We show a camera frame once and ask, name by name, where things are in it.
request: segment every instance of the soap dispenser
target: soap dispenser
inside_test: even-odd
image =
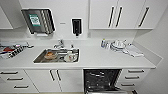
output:
[[[78,37],[79,34],[82,33],[81,19],[72,19],[72,25],[73,25],[73,34],[75,34],[76,37]]]

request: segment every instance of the lower cabinet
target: lower cabinet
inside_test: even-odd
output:
[[[38,93],[24,70],[0,70],[0,93]]]
[[[58,70],[62,92],[84,92],[83,70]]]
[[[39,92],[83,92],[83,70],[25,70]]]
[[[39,92],[61,92],[55,70],[25,70]]]
[[[122,69],[116,87],[126,91],[135,90],[150,69]]]

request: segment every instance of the cabinet handle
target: cabinet handle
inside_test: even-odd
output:
[[[118,26],[118,23],[120,21],[121,11],[122,11],[122,7],[120,7],[120,12],[118,14],[118,19],[117,19],[116,27]]]
[[[111,20],[112,20],[112,17],[113,17],[113,11],[114,11],[114,7],[112,7],[112,9],[111,9],[111,16],[110,16],[109,27],[111,25]]]
[[[137,77],[125,77],[125,79],[139,79],[139,76],[137,76]]]
[[[14,88],[28,88],[29,86],[15,86]]]
[[[57,75],[58,75],[58,79],[59,79],[59,81],[61,81],[61,77],[60,77],[60,75],[59,75],[58,70],[57,70]]]
[[[134,84],[126,84],[126,85],[121,84],[121,86],[135,86],[135,85]]]
[[[51,78],[53,79],[53,81],[55,80],[53,74],[52,74],[52,70],[50,70],[50,74],[51,74]]]
[[[18,72],[1,72],[0,74],[18,74]]]
[[[144,70],[141,70],[141,71],[130,71],[130,70],[128,70],[128,72],[129,73],[142,73],[142,72],[144,72]]]
[[[8,78],[7,80],[23,80],[23,78],[18,78],[18,79],[12,79],[12,78]]]
[[[148,10],[149,10],[149,7],[146,7],[146,11],[145,11],[145,13],[144,13],[144,15],[143,15],[143,18],[142,18],[140,24],[138,25],[139,27],[141,27],[141,25],[142,25],[142,23],[143,23],[143,21],[144,21],[144,19],[145,19],[145,17],[146,17],[146,14],[148,13]]]

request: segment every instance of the white cabinet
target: white cabinet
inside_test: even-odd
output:
[[[154,29],[162,17],[168,0],[146,0],[136,23],[136,29]]]
[[[122,69],[116,83],[116,87],[132,91],[148,74],[150,69]]]
[[[111,29],[117,1],[90,0],[89,29]]]
[[[25,70],[39,92],[83,92],[83,70]]]
[[[0,93],[38,93],[24,70],[0,70]]]
[[[0,0],[0,29],[14,29],[25,25],[19,0]]]
[[[84,92],[83,70],[58,70],[62,92]]]
[[[90,0],[89,29],[133,29],[145,0]]]
[[[39,92],[61,92],[55,70],[25,70]]]

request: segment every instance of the stainless steel sink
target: stainless steel sink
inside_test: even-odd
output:
[[[75,54],[77,56],[77,59],[70,63],[78,62],[79,49],[72,49],[72,50],[70,49],[59,49],[59,50],[46,49],[34,60],[34,63],[66,63],[66,61],[64,60],[64,57],[67,55],[68,51],[72,51],[72,54]],[[53,54],[57,53],[57,57],[55,59],[46,59],[44,56],[48,52],[52,52]]]

